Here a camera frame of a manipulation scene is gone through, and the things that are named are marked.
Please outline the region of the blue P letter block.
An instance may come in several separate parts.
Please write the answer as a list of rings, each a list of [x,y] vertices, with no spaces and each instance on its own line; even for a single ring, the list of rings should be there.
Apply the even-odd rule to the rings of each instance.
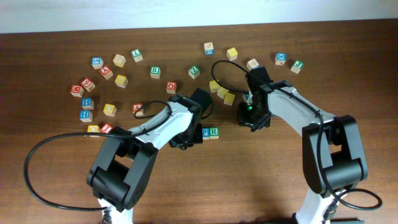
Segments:
[[[210,138],[210,129],[209,128],[202,129],[202,137],[203,137],[203,140],[209,140],[209,138]]]

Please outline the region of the green r block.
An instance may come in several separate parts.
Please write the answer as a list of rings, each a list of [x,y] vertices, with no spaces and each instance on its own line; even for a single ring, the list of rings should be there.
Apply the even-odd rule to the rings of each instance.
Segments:
[[[211,127],[209,128],[209,138],[210,139],[218,139],[220,136],[219,128]]]
[[[160,67],[151,67],[150,68],[150,77],[151,78],[159,79],[160,74],[161,74]]]

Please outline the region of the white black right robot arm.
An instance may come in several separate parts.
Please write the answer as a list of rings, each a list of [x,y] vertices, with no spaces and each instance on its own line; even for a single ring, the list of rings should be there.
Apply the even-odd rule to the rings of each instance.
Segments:
[[[273,82],[265,67],[246,73],[247,102],[238,106],[238,123],[252,132],[267,128],[278,116],[302,138],[303,173],[308,191],[293,223],[330,223],[339,205],[368,177],[368,165],[356,120],[335,116],[302,97],[289,82]]]

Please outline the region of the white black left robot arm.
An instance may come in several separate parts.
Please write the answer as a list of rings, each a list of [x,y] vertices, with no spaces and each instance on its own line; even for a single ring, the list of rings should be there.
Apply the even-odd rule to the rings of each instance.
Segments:
[[[86,179],[104,208],[103,223],[132,223],[159,150],[166,144],[181,150],[201,144],[200,121],[211,104],[210,94],[197,88],[190,97],[171,96],[159,114],[138,127],[111,130]]]

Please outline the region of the yellow S letter block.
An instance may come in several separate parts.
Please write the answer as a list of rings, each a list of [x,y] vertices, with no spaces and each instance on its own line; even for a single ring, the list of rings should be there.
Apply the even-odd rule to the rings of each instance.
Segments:
[[[215,80],[210,81],[209,86],[212,93],[216,93],[220,88],[220,85]]]

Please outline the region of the yellow block cluster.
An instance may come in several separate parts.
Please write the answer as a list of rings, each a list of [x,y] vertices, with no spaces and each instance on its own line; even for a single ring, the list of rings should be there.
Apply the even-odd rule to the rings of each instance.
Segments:
[[[224,99],[227,93],[229,93],[229,90],[222,86],[219,87],[217,90],[217,96],[220,97],[221,99]]]
[[[235,99],[235,95],[232,93],[227,93],[224,96],[224,104],[232,106]]]

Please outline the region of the red A block lower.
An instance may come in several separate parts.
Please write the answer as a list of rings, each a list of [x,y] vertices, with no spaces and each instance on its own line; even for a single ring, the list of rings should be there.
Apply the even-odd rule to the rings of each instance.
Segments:
[[[142,109],[141,103],[133,103],[132,104],[132,112],[134,116],[143,116],[144,110]]]

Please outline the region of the red a block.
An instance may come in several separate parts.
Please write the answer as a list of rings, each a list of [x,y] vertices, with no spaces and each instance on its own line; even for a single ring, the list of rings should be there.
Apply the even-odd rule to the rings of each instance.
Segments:
[[[99,70],[100,74],[106,79],[109,80],[113,76],[112,70],[108,66],[104,66]]]
[[[134,116],[143,116],[144,110],[142,109],[141,103],[133,103],[132,104],[132,112]]]

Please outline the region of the blue X letter block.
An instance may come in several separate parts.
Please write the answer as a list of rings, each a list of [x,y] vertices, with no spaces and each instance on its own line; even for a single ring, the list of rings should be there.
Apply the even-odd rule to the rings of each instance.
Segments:
[[[286,62],[286,60],[287,60],[287,55],[286,55],[286,53],[283,53],[283,52],[277,52],[277,53],[276,53],[276,55],[275,55],[275,60],[274,60],[274,62],[275,62],[276,65],[284,65],[284,63]]]

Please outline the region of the green J letter block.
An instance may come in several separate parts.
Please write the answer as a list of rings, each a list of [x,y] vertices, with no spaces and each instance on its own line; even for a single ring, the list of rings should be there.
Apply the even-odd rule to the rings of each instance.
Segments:
[[[296,73],[296,74],[299,74],[299,72],[301,71],[301,69],[303,69],[303,66],[304,66],[304,63],[303,63],[302,61],[296,60],[296,61],[293,63],[293,65],[292,65],[292,67],[291,67],[290,70],[291,70],[292,72]]]

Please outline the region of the plain wooden block yellow edge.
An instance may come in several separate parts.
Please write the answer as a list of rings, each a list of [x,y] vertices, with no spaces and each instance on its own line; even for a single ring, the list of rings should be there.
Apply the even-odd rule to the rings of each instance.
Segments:
[[[126,58],[122,55],[116,54],[113,58],[113,63],[115,66],[123,68],[126,63]]]

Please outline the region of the red I letter block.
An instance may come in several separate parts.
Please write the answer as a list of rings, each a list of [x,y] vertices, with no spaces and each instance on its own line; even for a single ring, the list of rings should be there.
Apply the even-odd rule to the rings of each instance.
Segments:
[[[100,131],[101,131],[102,133],[109,134],[109,133],[111,132],[112,129],[113,129],[113,127],[112,127],[110,124],[105,123],[105,124],[101,127]]]

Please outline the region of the yellow O block lower left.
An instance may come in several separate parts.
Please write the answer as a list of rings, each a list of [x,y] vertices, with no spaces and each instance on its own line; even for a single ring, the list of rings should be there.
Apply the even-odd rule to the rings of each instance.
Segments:
[[[88,125],[87,127],[88,133],[100,133],[100,127],[98,125]]]

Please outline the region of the blue H block upper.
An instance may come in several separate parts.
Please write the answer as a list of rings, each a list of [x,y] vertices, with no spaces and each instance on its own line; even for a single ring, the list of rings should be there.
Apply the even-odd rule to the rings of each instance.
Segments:
[[[95,107],[95,104],[91,98],[83,98],[81,101],[81,107],[84,110],[93,110]]]

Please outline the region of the red 6 number block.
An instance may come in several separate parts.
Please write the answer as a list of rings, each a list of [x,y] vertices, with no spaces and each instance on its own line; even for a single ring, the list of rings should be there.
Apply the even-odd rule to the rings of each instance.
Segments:
[[[81,85],[86,91],[92,91],[95,88],[95,84],[89,78],[81,81]]]

